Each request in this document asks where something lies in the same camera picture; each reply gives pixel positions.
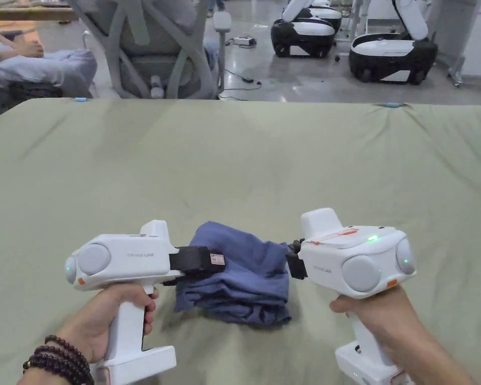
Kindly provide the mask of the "person's left hand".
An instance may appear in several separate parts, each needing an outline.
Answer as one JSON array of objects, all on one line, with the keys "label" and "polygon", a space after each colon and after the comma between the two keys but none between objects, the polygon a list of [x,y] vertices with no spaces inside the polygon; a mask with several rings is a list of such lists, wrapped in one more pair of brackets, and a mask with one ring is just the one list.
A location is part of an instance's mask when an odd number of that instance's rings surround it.
[{"label": "person's left hand", "polygon": [[56,336],[80,351],[89,363],[97,363],[107,351],[110,325],[120,304],[131,303],[141,309],[143,335],[149,335],[158,296],[156,289],[146,294],[138,284],[110,286],[87,302]]}]

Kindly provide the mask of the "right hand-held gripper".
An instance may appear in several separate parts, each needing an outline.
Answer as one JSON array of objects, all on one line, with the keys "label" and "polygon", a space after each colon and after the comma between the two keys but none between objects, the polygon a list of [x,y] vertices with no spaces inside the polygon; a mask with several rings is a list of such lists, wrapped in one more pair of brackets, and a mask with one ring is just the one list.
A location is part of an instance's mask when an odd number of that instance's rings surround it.
[{"label": "right hand-held gripper", "polygon": [[[389,226],[343,226],[331,208],[304,213],[304,237],[287,244],[295,279],[310,281],[353,299],[386,291],[416,275],[407,235]],[[376,338],[351,312],[355,340],[335,351],[340,370],[356,384],[412,384]]]}]

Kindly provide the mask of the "person's right hand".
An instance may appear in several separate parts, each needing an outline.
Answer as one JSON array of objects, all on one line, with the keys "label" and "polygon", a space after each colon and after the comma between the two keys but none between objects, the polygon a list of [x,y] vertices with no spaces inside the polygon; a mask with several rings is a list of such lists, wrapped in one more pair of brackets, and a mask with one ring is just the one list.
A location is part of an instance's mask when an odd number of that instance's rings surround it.
[{"label": "person's right hand", "polygon": [[396,286],[366,299],[340,295],[330,303],[334,313],[352,312],[367,327],[391,361],[426,382],[432,374],[429,348],[435,338],[419,320],[405,290]]}]

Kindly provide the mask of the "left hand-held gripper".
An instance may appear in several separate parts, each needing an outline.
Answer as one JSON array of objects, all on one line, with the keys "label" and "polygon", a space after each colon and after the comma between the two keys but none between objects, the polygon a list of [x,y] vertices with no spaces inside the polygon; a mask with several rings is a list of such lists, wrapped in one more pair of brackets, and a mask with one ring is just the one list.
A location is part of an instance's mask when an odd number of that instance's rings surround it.
[{"label": "left hand-held gripper", "polygon": [[[178,270],[170,256],[178,253]],[[139,234],[103,234],[77,249],[65,263],[68,282],[78,291],[134,283],[152,294],[156,284],[178,277],[207,277],[226,269],[219,251],[204,246],[176,249],[167,223],[152,220]],[[95,371],[96,384],[133,384],[176,366],[173,346],[143,350],[143,309],[122,303],[111,324],[105,358]]]}]

